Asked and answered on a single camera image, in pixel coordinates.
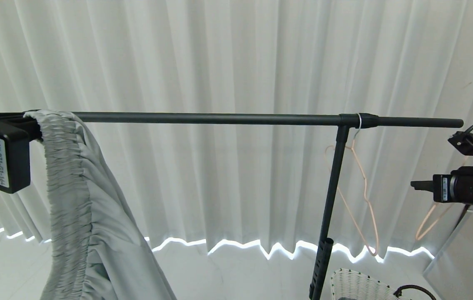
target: horizontal black bar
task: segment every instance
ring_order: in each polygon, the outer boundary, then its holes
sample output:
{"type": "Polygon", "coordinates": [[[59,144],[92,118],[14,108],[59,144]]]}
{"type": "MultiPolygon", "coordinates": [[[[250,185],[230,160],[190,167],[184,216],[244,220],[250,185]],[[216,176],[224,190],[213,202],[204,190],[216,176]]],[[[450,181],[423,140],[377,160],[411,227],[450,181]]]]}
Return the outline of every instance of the horizontal black bar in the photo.
{"type": "Polygon", "coordinates": [[[233,125],[332,125],[358,128],[376,126],[460,128],[462,120],[448,118],[379,117],[370,114],[191,114],[173,112],[74,112],[84,122],[233,124],[233,125]]]}

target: black metal rod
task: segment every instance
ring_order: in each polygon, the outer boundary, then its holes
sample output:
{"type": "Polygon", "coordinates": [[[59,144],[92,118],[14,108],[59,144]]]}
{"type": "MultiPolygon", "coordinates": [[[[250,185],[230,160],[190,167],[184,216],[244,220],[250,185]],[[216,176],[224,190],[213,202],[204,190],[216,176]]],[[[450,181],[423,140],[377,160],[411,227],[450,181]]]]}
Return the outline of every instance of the black metal rod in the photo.
{"type": "MultiPolygon", "coordinates": [[[[331,217],[333,214],[333,206],[335,205],[335,196],[338,187],[338,180],[340,178],[340,171],[342,167],[342,161],[344,159],[344,151],[346,148],[348,135],[348,126],[338,127],[335,155],[333,156],[333,164],[331,166],[331,177],[329,178],[329,187],[326,196],[326,207],[324,209],[324,217],[322,218],[322,228],[320,230],[319,242],[321,243],[326,242],[327,234],[329,233],[329,225],[331,223],[331,217]]],[[[327,267],[329,265],[330,254],[324,255],[324,258],[325,259],[320,262],[320,269],[314,287],[314,294],[312,296],[312,300],[320,300],[320,296],[322,295],[322,289],[324,287],[325,275],[327,272],[327,267]]]]}
{"type": "Polygon", "coordinates": [[[84,122],[233,125],[333,125],[363,128],[377,126],[460,128],[462,120],[449,118],[379,117],[371,114],[192,114],[173,112],[74,112],[84,122]]]}

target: garment rack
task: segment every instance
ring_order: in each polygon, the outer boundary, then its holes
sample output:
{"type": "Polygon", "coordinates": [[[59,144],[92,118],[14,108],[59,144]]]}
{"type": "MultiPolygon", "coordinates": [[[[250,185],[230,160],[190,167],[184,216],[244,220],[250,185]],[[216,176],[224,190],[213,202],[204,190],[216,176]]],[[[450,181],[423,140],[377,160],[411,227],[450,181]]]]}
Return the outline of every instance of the garment rack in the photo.
{"type": "Polygon", "coordinates": [[[213,124],[213,125],[310,125],[337,126],[335,154],[331,177],[326,194],[326,205],[318,251],[314,264],[309,299],[319,300],[324,288],[326,272],[331,258],[333,239],[327,237],[331,222],[336,190],[340,177],[344,150],[351,128],[373,128],[379,126],[460,128],[463,120],[449,118],[380,117],[377,115],[290,115],[290,114],[191,114],[166,112],[74,112],[84,122],[96,123],[171,123],[171,124],[213,124]]]}

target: black basket handle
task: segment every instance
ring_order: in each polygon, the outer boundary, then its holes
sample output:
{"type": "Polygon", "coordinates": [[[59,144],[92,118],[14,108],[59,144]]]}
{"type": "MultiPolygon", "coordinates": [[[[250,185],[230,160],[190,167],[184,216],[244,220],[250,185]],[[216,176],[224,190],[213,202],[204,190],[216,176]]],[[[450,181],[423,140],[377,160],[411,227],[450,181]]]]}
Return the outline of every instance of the black basket handle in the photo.
{"type": "Polygon", "coordinates": [[[429,292],[427,289],[425,289],[423,287],[420,287],[418,285],[402,285],[402,286],[398,287],[398,290],[396,290],[396,292],[394,292],[394,296],[400,297],[401,294],[402,294],[402,291],[405,290],[405,289],[421,290],[422,292],[427,294],[427,296],[431,297],[431,300],[436,300],[436,297],[433,294],[431,294],[431,292],[429,292]]]}

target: hanger hook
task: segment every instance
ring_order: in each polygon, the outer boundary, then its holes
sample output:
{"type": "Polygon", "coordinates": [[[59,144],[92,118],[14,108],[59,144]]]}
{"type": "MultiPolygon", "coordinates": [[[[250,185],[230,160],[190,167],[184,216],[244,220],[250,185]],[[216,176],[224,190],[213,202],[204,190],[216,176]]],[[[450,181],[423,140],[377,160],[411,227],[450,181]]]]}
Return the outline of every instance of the hanger hook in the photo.
{"type": "Polygon", "coordinates": [[[353,140],[355,140],[355,138],[358,135],[358,132],[361,131],[361,128],[362,128],[362,116],[358,112],[357,112],[357,115],[358,115],[358,128],[357,128],[357,131],[355,132],[355,135],[353,135],[353,140]]]}

